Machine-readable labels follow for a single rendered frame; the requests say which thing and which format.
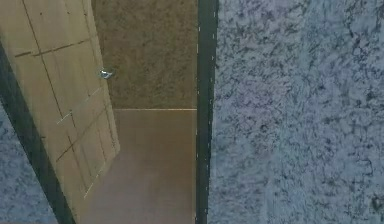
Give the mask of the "light wooden room door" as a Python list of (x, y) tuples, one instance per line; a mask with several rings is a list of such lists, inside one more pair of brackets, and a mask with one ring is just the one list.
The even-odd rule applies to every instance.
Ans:
[(59, 224), (85, 224), (120, 150), (93, 0), (0, 0), (4, 105)]

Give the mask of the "dark door frame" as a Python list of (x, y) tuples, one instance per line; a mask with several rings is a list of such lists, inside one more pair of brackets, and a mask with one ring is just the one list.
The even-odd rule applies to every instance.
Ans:
[[(207, 224), (216, 6), (217, 0), (93, 0), (103, 68), (114, 72), (107, 83), (120, 150), (85, 224)], [(11, 121), (4, 96), (0, 90)], [(47, 201), (50, 224), (59, 224)]]

